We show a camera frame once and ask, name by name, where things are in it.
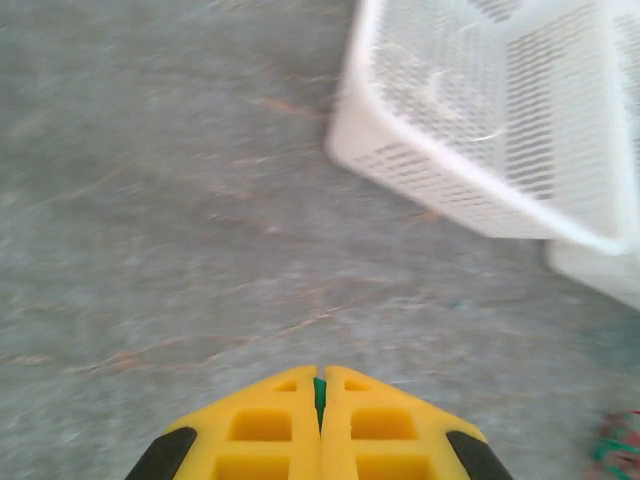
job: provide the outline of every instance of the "black rubber edge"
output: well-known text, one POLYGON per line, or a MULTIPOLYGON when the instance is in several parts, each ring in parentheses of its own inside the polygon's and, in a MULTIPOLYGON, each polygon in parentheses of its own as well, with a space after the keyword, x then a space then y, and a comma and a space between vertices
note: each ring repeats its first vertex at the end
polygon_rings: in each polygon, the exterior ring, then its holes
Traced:
POLYGON ((471 480, 513 480, 491 447, 463 432, 449 432, 447 439, 471 480))
POLYGON ((197 436, 182 427, 156 438, 125 480, 173 480, 197 436))

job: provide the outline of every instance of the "concrete floor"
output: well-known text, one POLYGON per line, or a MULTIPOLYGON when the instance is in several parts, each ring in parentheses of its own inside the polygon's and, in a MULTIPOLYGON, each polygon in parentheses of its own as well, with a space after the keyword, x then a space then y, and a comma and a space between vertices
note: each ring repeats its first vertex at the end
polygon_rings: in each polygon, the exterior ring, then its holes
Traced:
POLYGON ((173 419, 342 364, 579 478, 638 315, 332 164, 343 0, 0 0, 0 478, 122 479, 173 419))

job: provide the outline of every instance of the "white plastic crate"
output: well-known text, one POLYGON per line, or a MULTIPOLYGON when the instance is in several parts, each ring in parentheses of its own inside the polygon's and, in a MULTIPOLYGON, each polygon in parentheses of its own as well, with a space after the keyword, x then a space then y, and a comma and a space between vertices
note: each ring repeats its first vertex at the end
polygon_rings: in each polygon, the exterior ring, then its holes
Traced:
POLYGON ((637 254, 603 255, 593 249, 547 242, 547 261, 566 275, 640 310, 640 258, 637 254))
POLYGON ((637 0, 362 0, 327 149, 486 236, 638 235, 637 0))

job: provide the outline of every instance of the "speckled floor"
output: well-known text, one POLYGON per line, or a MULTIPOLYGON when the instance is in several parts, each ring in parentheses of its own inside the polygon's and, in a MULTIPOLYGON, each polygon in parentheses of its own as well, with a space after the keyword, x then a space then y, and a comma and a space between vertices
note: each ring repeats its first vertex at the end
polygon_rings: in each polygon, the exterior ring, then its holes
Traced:
POLYGON ((122 479, 173 419, 354 367, 579 478, 639 316, 332 164, 341 0, 0 0, 0 478, 122 479))

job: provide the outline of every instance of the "basket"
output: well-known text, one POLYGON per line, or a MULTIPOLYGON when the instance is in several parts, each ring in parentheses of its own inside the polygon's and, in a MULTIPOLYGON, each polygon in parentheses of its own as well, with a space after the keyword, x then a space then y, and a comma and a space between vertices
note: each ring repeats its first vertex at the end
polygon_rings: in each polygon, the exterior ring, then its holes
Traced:
POLYGON ((485 236, 627 254, 638 3, 362 0, 328 153, 485 236))
POLYGON ((559 241, 547 242, 546 257, 556 272, 640 310, 640 258, 637 253, 603 255, 559 241))

